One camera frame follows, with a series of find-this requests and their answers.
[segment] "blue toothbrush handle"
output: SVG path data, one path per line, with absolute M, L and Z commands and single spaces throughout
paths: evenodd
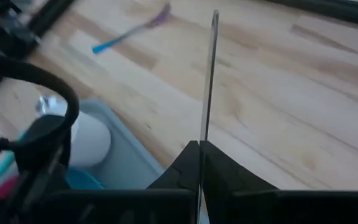
M 120 41 L 122 41 L 124 39 L 125 39 L 125 36 L 122 35 L 122 36 L 120 36 L 120 37 L 118 37 L 118 38 L 116 38 L 114 40 L 110 40 L 109 42 L 106 42 L 104 44 L 97 45 L 97 46 L 93 47 L 92 51 L 93 51 L 94 54 L 98 54 L 98 53 L 104 51 L 105 49 L 107 49 L 109 47 L 112 47 L 114 44 L 116 44 L 116 43 L 118 43 L 118 42 L 120 42 Z
M 112 47 L 114 44 L 121 42 L 125 38 L 129 37 L 130 35 L 138 32 L 144 28 L 145 27 L 143 25 L 136 26 L 136 27 L 132 28 L 131 30 L 129 30 L 128 32 L 126 32 L 125 34 L 122 34 L 121 36 L 115 38 L 114 40 L 110 40 L 109 42 L 106 42 L 104 44 L 97 45 L 97 46 L 93 47 L 92 51 L 94 54 L 98 54 L 98 53 L 104 51 L 105 49 Z

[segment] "pink object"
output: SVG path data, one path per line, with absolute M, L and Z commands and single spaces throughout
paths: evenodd
M 5 181 L 0 186 L 0 200 L 5 199 L 9 193 L 11 193 L 11 190 L 13 189 L 13 186 L 15 186 L 19 176 L 14 176 Z

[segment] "toothbrush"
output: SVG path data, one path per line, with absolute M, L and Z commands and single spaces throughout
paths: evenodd
M 112 47 L 114 44 L 121 42 L 122 40 L 126 39 L 127 37 L 139 32 L 141 30 L 152 29 L 154 27 L 157 27 L 158 25 L 164 23 L 167 20 L 169 14 L 170 14 L 170 11 L 171 11 L 171 4 L 168 2 L 164 5 L 164 7 L 160 11 L 160 13 L 157 16 L 155 16 L 153 19 L 146 22 L 145 24 L 135 26 L 134 28 L 127 31 L 126 33 L 120 35 L 119 37 L 117 37 L 113 40 L 110 40 L 109 42 L 106 42 L 104 44 L 93 47 L 92 48 L 93 53 L 98 54 L 98 53 L 104 51 L 106 48 Z

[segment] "metal blade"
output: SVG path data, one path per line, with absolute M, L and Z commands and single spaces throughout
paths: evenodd
M 208 65 L 205 76 L 203 113 L 201 115 L 201 141 L 208 140 L 209 114 L 211 110 L 212 84 L 214 80 L 216 41 L 218 39 L 219 11 L 215 10 L 212 18 L 212 31 L 209 40 Z
M 212 25 L 211 25 L 212 29 L 211 29 L 211 37 L 209 40 L 207 72 L 205 75 L 203 113 L 201 115 L 200 185 L 198 191 L 198 209 L 197 209 L 196 223 L 200 223 L 201 199 L 203 198 L 205 153 L 202 153 L 203 152 L 202 148 L 204 148 L 205 143 L 208 140 L 209 114 L 211 111 L 212 84 L 214 80 L 214 68 L 215 68 L 216 41 L 218 39 L 218 22 L 219 22 L 219 12 L 218 10 L 215 10 L 212 18 Z

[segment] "purple toothbrush head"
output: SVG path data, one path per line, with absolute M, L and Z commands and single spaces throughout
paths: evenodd
M 162 23 L 164 23 L 171 13 L 171 4 L 167 2 L 162 8 L 161 12 L 155 16 L 152 20 L 148 21 L 145 26 L 147 28 L 154 28 Z

